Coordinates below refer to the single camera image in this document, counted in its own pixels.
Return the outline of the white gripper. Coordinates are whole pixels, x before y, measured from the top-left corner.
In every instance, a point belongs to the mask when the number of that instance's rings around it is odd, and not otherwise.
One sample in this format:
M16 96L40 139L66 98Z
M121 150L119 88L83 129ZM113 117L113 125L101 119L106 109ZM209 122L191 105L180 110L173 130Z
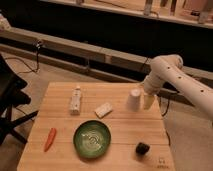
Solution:
M149 110L155 100L154 95L159 93L164 81L155 74L149 74L145 77L143 83L144 91L147 93L144 95L143 109Z

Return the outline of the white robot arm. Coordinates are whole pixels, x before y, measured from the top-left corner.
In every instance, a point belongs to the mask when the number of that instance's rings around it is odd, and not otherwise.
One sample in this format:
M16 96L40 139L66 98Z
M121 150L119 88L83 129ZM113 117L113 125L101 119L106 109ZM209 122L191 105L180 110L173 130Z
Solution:
M144 93L154 96L168 82L213 121L213 89L185 74L182 67L183 59L176 54L153 58L143 81Z

